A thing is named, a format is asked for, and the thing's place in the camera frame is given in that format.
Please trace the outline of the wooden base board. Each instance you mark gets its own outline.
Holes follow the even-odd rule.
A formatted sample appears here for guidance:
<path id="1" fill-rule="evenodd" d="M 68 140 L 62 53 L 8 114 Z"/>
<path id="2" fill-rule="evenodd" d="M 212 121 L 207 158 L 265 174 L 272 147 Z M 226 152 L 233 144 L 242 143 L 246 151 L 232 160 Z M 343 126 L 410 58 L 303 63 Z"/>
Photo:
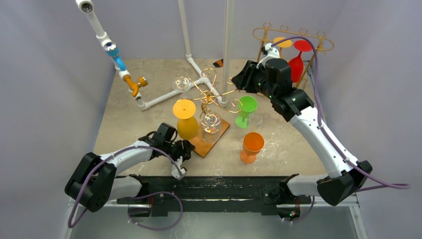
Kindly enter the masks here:
<path id="1" fill-rule="evenodd" d="M 215 132 L 207 132 L 204 130 L 204 126 L 201 123 L 198 123 L 198 134 L 189 142 L 195 146 L 194 152 L 202 158 L 205 158 L 212 148 L 217 144 L 220 138 L 230 127 L 230 123 L 225 120 L 221 120 L 221 123 L 218 125 L 220 129 Z"/>

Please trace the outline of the yellow wine glass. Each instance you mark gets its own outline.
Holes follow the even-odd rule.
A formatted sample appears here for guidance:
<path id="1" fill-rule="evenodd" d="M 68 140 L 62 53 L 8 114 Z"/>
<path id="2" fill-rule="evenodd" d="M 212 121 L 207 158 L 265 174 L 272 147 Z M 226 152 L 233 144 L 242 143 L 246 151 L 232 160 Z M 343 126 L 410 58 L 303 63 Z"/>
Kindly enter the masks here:
<path id="1" fill-rule="evenodd" d="M 191 140 L 198 135 L 199 123 L 195 118 L 196 106 L 191 100 L 180 99 L 173 105 L 173 114 L 178 119 L 177 131 L 181 139 Z"/>
<path id="2" fill-rule="evenodd" d="M 276 38 L 273 39 L 273 43 L 276 43 L 276 42 L 283 40 L 283 39 L 285 39 L 285 37 L 276 37 Z M 289 48 L 292 45 L 293 45 L 293 43 L 292 43 L 291 40 L 286 40 L 286 41 L 283 41 L 283 42 L 277 44 L 277 47 L 279 47 L 279 56 L 280 56 L 281 59 L 283 59 L 282 50 L 284 48 Z"/>

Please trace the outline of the green plastic wine glass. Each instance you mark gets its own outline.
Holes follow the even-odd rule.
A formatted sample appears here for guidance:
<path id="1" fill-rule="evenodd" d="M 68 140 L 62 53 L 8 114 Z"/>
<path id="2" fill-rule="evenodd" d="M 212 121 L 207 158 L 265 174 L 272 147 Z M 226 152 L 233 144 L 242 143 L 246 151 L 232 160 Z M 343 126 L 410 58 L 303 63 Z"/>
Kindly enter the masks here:
<path id="1" fill-rule="evenodd" d="M 241 111 L 235 119 L 235 124 L 239 128 L 246 128 L 249 116 L 254 113 L 258 107 L 257 100 L 253 96 L 243 96 L 239 99 Z"/>

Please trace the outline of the clear wine glass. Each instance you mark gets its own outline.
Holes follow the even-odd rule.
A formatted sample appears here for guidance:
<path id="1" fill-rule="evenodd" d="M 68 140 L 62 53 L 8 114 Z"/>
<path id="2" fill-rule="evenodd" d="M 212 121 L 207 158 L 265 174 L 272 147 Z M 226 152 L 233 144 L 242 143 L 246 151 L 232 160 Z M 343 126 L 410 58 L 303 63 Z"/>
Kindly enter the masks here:
<path id="1" fill-rule="evenodd" d="M 192 85 L 193 84 L 190 78 L 178 77 L 173 81 L 172 87 L 174 91 L 180 94 L 181 99 L 192 100 L 193 97 L 189 93 Z"/>
<path id="2" fill-rule="evenodd" d="M 202 139 L 207 143 L 215 143 L 219 140 L 222 128 L 221 116 L 214 112 L 206 113 L 201 121 Z"/>
<path id="3" fill-rule="evenodd" d="M 262 123 L 262 116 L 259 113 L 251 113 L 247 120 L 247 127 L 259 126 Z"/>

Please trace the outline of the red plastic wine glass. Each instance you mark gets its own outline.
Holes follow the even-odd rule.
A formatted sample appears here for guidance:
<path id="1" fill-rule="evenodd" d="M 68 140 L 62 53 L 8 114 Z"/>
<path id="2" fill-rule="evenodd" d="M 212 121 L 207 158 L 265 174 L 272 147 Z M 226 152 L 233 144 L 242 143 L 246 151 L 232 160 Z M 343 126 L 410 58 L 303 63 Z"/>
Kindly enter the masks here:
<path id="1" fill-rule="evenodd" d="M 298 55 L 292 58 L 288 64 L 291 68 L 291 80 L 298 83 L 304 70 L 302 53 L 312 51 L 312 46 L 306 40 L 297 40 L 293 44 L 294 48 L 299 51 Z"/>

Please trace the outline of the gold scroll glass tree stand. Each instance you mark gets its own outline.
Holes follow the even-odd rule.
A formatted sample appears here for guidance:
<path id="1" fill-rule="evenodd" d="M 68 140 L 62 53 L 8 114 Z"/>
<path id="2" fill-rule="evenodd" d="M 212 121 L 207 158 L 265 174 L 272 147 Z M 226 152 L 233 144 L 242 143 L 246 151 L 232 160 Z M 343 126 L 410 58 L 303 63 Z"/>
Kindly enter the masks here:
<path id="1" fill-rule="evenodd" d="M 217 102 L 218 97 L 222 99 L 223 96 L 227 96 L 228 94 L 234 93 L 236 90 L 228 91 L 225 93 L 216 93 L 213 91 L 213 87 L 217 78 L 217 72 L 214 68 L 205 68 L 201 71 L 200 76 L 202 77 L 208 77 L 210 75 L 213 75 L 213 79 L 211 81 L 211 89 L 210 90 L 202 90 L 197 83 L 195 83 L 191 78 L 192 81 L 192 87 L 198 89 L 200 91 L 200 96 L 198 98 L 193 98 L 191 101 L 200 101 L 201 102 L 201 114 L 200 114 L 200 123 L 202 121 L 202 116 L 204 116 L 206 113 L 211 112 L 208 105 L 217 105 L 221 109 L 225 110 L 226 112 L 232 113 L 232 114 L 238 114 L 241 111 L 241 103 L 239 99 L 233 99 L 231 101 L 232 106 L 235 108 L 235 110 L 228 110 L 224 108 L 220 103 Z"/>

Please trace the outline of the yellow wine glass front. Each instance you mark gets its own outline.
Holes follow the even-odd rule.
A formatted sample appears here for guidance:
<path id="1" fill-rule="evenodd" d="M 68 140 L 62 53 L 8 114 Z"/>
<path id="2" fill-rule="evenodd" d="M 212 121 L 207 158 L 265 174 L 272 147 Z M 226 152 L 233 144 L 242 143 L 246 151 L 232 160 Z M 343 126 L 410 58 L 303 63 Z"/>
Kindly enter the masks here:
<path id="1" fill-rule="evenodd" d="M 283 39 L 285 39 L 285 37 L 276 37 L 276 38 L 273 39 L 273 43 L 276 43 L 276 42 L 283 40 Z M 293 45 L 293 43 L 292 43 L 291 40 L 286 40 L 286 41 L 283 41 L 283 42 L 277 44 L 277 47 L 279 47 L 279 56 L 280 56 L 281 59 L 283 59 L 282 50 L 284 48 L 289 48 L 292 45 Z"/>

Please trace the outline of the orange plastic wine glass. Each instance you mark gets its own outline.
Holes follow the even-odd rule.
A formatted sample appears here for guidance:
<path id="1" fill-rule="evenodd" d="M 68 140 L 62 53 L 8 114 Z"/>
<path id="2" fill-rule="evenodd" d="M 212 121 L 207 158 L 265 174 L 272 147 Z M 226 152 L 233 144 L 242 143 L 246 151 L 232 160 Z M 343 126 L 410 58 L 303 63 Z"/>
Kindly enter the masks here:
<path id="1" fill-rule="evenodd" d="M 245 135 L 240 152 L 240 160 L 243 163 L 251 164 L 256 160 L 256 155 L 264 147 L 265 140 L 263 136 L 257 132 L 250 132 Z"/>

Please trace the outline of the gold wire wine glass rack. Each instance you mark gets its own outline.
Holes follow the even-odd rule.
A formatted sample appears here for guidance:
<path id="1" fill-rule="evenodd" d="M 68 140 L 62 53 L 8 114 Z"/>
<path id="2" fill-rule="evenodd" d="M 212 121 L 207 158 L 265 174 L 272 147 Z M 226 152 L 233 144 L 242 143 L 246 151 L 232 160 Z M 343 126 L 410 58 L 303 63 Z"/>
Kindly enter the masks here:
<path id="1" fill-rule="evenodd" d="M 310 84 L 313 86 L 315 84 L 316 58 L 319 55 L 325 55 L 335 47 L 334 42 L 327 37 L 327 34 L 324 31 L 312 33 L 306 28 L 290 29 L 284 24 L 276 28 L 269 22 L 265 22 L 262 26 L 255 28 L 252 31 L 252 36 L 259 41 L 261 47 L 267 43 L 273 44 L 273 39 L 276 37 L 285 37 L 285 39 L 278 41 L 277 44 L 286 40 L 291 40 L 293 44 L 297 40 L 306 40 L 312 46 L 312 51 L 302 53 L 304 70 L 299 82 L 293 83 L 294 87 L 303 90 L 307 85 Z M 296 57 L 298 53 L 299 51 L 296 50 L 293 45 L 282 50 L 283 59 L 288 62 Z"/>

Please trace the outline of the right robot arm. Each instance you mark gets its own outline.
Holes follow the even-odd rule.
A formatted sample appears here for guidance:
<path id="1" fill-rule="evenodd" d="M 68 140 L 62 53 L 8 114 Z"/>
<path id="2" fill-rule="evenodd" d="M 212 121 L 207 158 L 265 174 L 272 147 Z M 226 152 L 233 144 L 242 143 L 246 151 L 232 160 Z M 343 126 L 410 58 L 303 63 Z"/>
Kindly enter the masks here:
<path id="1" fill-rule="evenodd" d="M 306 139 L 322 162 L 326 174 L 294 174 L 284 180 L 280 198 L 287 203 L 298 196 L 319 196 L 336 206 L 357 192 L 373 170 L 367 161 L 359 161 L 317 119 L 318 110 L 308 94 L 293 86 L 291 68 L 284 59 L 270 59 L 265 64 L 248 60 L 239 74 L 231 79 L 238 90 L 261 93 L 272 108 Z"/>

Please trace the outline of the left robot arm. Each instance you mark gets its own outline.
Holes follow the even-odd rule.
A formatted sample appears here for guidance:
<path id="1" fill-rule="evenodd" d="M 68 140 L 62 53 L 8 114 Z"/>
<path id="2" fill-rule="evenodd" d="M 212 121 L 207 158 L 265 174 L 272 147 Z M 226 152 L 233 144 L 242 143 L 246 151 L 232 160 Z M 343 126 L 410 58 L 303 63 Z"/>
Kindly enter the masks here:
<path id="1" fill-rule="evenodd" d="M 90 212 L 98 211 L 110 200 L 122 198 L 144 203 L 148 199 L 147 188 L 131 176 L 119 178 L 118 175 L 137 164 L 164 156 L 172 164 L 172 176 L 182 179 L 187 173 L 182 163 L 191 158 L 195 146 L 187 140 L 175 140 L 176 132 L 173 126 L 162 123 L 156 131 L 123 149 L 102 155 L 85 154 L 66 184 L 65 194 Z"/>

